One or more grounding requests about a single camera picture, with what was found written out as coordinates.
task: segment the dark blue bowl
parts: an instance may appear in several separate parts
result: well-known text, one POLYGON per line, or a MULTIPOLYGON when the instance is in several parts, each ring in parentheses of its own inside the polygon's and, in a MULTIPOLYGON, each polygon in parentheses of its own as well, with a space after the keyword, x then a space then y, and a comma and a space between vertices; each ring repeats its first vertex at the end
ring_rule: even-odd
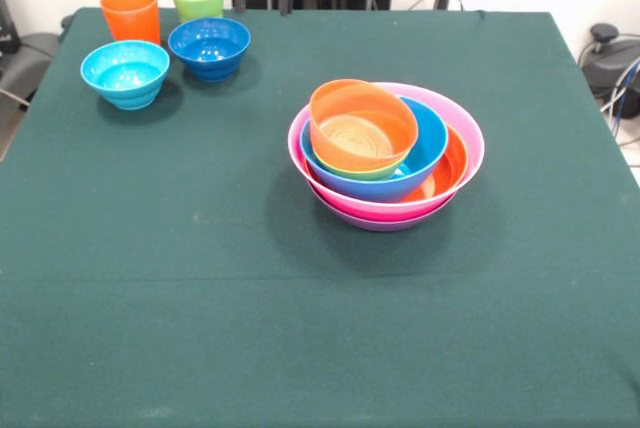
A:
POLYGON ((251 44, 246 26, 228 18, 198 18, 169 35, 169 49, 187 69, 204 81, 231 77, 251 44))
POLYGON ((418 121, 418 141, 409 155, 387 180, 363 181, 345 178, 327 170, 313 153, 309 121, 300 134, 300 148, 313 173, 322 183, 338 193, 359 200, 395 202, 420 186, 435 170, 449 143, 447 125, 431 108, 401 96, 418 121))

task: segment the orange bowl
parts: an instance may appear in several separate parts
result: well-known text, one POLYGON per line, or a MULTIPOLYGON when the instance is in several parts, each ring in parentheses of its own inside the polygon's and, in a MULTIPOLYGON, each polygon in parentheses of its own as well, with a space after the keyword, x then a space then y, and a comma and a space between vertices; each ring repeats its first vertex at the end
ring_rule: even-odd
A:
POLYGON ((334 80, 311 95, 311 144, 328 169, 372 172, 402 162, 418 139, 411 109, 362 80, 334 80))
POLYGON ((449 130, 449 144, 444 156, 433 170, 433 173, 409 193, 401 203, 426 200, 433 196, 441 195, 458 186, 469 166, 469 154, 467 146, 456 130, 447 126, 449 130))

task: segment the orange cup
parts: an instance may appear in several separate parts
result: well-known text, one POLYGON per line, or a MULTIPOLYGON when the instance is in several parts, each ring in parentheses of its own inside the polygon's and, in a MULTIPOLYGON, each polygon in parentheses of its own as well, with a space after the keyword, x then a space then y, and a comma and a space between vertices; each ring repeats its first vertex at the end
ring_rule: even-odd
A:
POLYGON ((116 41, 144 40, 160 44, 158 0, 100 0, 116 41))
POLYGON ((402 163, 418 139, 411 109, 361 80, 335 80, 311 95, 311 144, 328 168, 374 172, 402 163))

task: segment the stack of bowls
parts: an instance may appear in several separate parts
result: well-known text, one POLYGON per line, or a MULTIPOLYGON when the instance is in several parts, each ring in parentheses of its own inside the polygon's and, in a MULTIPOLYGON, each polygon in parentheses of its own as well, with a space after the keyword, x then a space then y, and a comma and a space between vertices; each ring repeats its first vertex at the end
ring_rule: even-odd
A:
POLYGON ((371 231, 414 226, 478 172, 484 139, 452 100, 417 86, 336 80, 293 120, 291 159, 314 195, 371 231))

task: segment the table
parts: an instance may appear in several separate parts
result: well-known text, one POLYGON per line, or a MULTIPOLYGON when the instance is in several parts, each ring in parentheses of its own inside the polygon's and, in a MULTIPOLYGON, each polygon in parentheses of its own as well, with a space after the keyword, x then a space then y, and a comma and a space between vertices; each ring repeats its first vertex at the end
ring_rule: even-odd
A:
POLYGON ((0 165, 0 426, 637 426, 640 196, 552 18, 238 18, 236 78, 174 59, 123 113, 76 14, 0 165), (339 77, 459 101, 477 178, 406 232, 335 219, 286 133, 339 77))

